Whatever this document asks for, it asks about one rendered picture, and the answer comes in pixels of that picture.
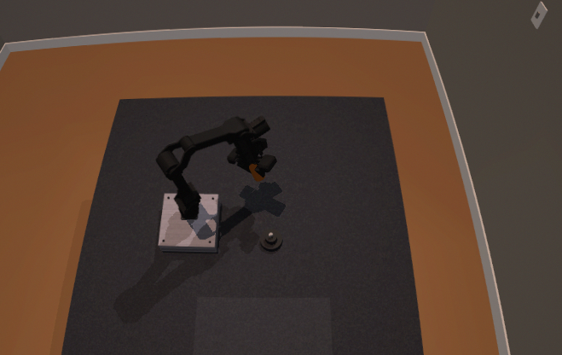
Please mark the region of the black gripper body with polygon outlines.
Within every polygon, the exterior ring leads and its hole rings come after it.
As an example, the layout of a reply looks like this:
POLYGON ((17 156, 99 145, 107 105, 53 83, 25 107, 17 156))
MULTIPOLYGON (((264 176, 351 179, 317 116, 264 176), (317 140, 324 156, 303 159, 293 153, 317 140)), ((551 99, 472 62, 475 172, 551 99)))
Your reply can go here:
POLYGON ((233 148, 227 156, 228 163, 235 164, 237 161, 237 163, 241 165, 244 163, 254 164, 257 165, 261 172, 270 172, 277 162, 276 157, 268 154, 259 157, 258 151, 254 148, 255 145, 256 143, 252 142, 248 149, 242 151, 233 148))

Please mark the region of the orange cylinder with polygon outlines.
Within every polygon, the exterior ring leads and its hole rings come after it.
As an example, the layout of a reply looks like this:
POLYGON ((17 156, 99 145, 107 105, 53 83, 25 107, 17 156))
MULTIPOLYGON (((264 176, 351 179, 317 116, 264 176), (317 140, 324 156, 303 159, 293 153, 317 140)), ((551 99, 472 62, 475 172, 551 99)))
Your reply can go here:
POLYGON ((255 172, 254 169, 255 169, 256 167, 257 167, 257 165, 254 165, 254 164, 249 165, 249 169, 250 169, 250 171, 251 171, 251 173, 252 173, 252 175, 253 175, 255 181, 258 181, 258 182, 259 182, 259 181, 262 181, 265 176, 264 176, 264 177, 261 177, 257 172, 255 172))

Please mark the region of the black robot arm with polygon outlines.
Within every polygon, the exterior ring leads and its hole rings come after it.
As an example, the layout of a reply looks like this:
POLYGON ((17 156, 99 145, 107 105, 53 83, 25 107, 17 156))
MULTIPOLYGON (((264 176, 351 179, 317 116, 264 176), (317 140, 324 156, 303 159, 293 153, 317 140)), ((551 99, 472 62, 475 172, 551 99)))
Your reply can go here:
POLYGON ((181 220, 197 219, 201 197, 192 183, 187 183, 182 175, 188 166, 191 156, 196 150, 211 145, 227 142, 234 143, 237 150, 248 149, 252 142, 256 143, 254 148, 262 156, 267 146, 266 138, 261 138, 270 127, 263 116, 253 120, 249 124, 239 117, 228 119, 218 128, 203 131, 193 136, 184 136, 177 143, 168 144, 162 150, 156 163, 160 166, 165 176, 172 180, 177 187, 177 196, 174 200, 178 204, 181 220), (184 153, 180 160, 172 153, 175 149, 182 148, 184 153))

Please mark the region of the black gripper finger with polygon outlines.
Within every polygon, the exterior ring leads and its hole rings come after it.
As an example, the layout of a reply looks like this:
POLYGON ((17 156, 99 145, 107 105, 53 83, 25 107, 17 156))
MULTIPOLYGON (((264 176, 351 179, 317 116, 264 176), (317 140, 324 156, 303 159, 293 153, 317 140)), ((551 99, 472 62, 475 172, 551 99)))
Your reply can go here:
POLYGON ((258 169, 258 167, 256 167, 256 168, 254 169, 254 171, 257 172, 261 177, 264 177, 264 176, 265 176, 265 172, 261 172, 261 171, 258 169))
POLYGON ((239 166, 240 168, 242 168, 242 169, 244 169, 244 170, 246 170, 246 171, 248 171, 248 172, 251 173, 251 171, 250 171, 250 169, 249 169, 249 165, 251 165, 251 164, 244 163, 243 165, 241 165, 241 164, 238 164, 238 163, 237 163, 237 166, 239 166))

